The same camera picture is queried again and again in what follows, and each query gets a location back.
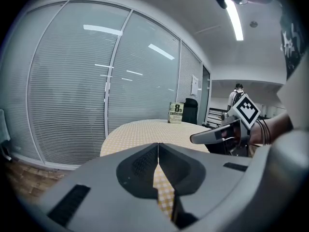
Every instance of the door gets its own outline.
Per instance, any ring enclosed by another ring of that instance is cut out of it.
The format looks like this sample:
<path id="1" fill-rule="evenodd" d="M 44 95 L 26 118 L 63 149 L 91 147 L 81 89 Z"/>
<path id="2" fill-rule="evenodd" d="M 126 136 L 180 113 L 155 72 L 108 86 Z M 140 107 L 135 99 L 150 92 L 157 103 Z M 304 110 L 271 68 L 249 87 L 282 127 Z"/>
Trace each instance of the door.
<path id="1" fill-rule="evenodd" d="M 208 105 L 209 82 L 210 82 L 210 74 L 206 70 L 205 66 L 203 66 L 201 102 L 200 102 L 199 113 L 197 117 L 197 124 L 200 126 L 205 122 L 205 119 L 206 119 L 205 116 L 206 116 L 207 105 Z"/>

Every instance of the ceiling smoke detector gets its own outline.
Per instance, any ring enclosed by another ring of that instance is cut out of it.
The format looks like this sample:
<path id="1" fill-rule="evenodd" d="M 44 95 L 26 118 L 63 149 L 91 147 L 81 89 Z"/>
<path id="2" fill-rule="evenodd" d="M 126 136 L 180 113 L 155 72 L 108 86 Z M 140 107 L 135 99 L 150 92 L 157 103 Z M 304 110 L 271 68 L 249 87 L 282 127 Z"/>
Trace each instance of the ceiling smoke detector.
<path id="1" fill-rule="evenodd" d="M 250 27 L 251 27 L 251 28 L 256 28 L 257 25 L 258 25 L 258 23 L 257 23 L 256 21 L 250 22 Z"/>

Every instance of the ceiling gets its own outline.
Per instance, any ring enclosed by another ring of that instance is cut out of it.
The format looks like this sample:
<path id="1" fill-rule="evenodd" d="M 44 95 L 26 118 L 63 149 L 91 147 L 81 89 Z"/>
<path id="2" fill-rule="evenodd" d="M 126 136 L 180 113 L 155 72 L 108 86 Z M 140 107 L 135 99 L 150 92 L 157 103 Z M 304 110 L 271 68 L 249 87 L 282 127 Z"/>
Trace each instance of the ceiling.
<path id="1" fill-rule="evenodd" d="M 213 77 L 219 76 L 216 71 L 222 75 L 228 68 L 238 68 L 248 74 L 245 80 L 285 82 L 277 3 L 237 5 L 244 35 L 244 41 L 238 42 L 227 11 L 215 0 L 144 1 L 164 11 L 196 39 L 210 60 Z M 258 23 L 254 29 L 250 27 L 253 20 Z"/>
<path id="2" fill-rule="evenodd" d="M 260 90 L 261 92 L 277 93 L 282 85 L 256 82 L 256 81 L 245 81 L 245 80 L 213 80 L 212 89 L 228 89 L 233 91 L 236 83 L 241 83 L 244 90 Z"/>

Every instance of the backpack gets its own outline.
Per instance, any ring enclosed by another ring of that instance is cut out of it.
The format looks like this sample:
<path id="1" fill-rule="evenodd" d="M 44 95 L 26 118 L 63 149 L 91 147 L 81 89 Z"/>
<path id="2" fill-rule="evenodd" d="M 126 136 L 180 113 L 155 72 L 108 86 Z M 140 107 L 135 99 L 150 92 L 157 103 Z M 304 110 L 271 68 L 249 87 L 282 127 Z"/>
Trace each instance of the backpack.
<path id="1" fill-rule="evenodd" d="M 233 100 L 233 104 L 232 104 L 232 106 L 234 106 L 239 100 L 240 100 L 240 98 L 244 95 L 244 94 L 246 94 L 245 92 L 241 92 L 241 93 L 238 93 L 237 91 L 236 91 L 236 96 L 235 96 L 235 98 L 234 98 L 234 100 Z"/>

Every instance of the vent slot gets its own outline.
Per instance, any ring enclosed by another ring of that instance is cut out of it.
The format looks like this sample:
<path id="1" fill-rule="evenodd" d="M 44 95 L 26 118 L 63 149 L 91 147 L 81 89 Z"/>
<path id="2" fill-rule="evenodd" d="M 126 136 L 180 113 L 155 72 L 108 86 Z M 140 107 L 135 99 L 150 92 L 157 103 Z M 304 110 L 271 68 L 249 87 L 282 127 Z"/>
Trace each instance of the vent slot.
<path id="1" fill-rule="evenodd" d="M 226 167 L 226 168 L 231 168 L 231 169 L 235 169 L 235 170 L 242 171 L 242 172 L 245 172 L 248 168 L 248 166 L 244 166 L 244 165 L 240 165 L 240 164 L 236 164 L 236 163 L 231 163 L 231 162 L 227 162 L 223 166 Z"/>
<path id="2" fill-rule="evenodd" d="M 65 227 L 89 191 L 89 187 L 83 185 L 74 186 L 48 214 L 48 217 Z"/>

